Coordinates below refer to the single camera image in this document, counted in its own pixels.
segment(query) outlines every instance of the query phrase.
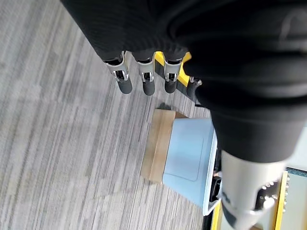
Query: wooden board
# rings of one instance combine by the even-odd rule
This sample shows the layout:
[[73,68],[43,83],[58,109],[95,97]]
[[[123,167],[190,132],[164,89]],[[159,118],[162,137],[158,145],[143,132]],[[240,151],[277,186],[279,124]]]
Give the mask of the wooden board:
[[171,110],[155,109],[146,143],[141,176],[155,183],[162,183],[175,118],[186,116]]

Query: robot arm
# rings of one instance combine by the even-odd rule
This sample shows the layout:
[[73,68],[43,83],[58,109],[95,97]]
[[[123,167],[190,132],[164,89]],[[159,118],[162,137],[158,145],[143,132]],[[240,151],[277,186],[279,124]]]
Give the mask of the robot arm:
[[[202,81],[196,96],[211,111],[222,150],[225,217],[235,229],[256,223],[274,204],[277,182],[307,119],[307,3],[62,2],[110,68],[126,50],[142,64],[152,56],[142,57],[143,51],[163,51],[170,69],[190,51],[184,69]],[[114,73],[129,93],[128,70]],[[165,89],[173,92],[176,74],[165,75],[172,76]]]

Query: robotic finger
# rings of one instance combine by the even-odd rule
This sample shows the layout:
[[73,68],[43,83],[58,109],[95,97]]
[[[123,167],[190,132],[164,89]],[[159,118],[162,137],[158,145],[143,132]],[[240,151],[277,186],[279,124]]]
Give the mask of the robotic finger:
[[119,89],[124,94],[132,91],[132,84],[129,78],[128,66],[125,59],[125,52],[122,51],[118,57],[109,60],[103,60],[110,73],[116,79]]

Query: light blue box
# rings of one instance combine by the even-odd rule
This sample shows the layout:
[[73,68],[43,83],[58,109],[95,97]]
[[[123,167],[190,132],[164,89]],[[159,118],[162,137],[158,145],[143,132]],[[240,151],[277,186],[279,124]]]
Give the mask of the light blue box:
[[209,202],[216,147],[211,119],[174,120],[163,184],[201,207],[204,216],[218,203]]

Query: gray carpet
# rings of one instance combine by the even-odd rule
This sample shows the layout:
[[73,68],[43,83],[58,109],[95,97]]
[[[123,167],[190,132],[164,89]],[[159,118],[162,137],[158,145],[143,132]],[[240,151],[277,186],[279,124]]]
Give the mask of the gray carpet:
[[0,229],[198,230],[201,209],[140,177],[155,108],[207,117],[179,91],[113,77],[58,0],[0,0]]

